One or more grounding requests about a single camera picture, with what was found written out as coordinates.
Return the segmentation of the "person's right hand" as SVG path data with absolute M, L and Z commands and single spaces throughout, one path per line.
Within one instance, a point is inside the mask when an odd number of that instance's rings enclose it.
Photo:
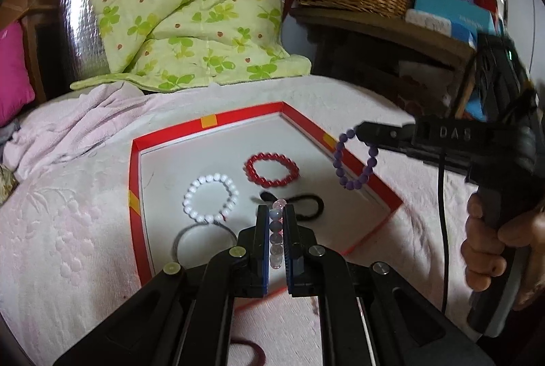
M 461 246 L 466 263 L 466 283 L 474 292 L 483 292 L 492 279 L 506 272 L 504 249 L 530 249 L 528 266 L 521 280 L 514 309 L 522 310 L 544 293 L 544 208 L 528 211 L 495 230 L 484 222 L 484 209 L 478 194 L 467 201 L 467 238 Z

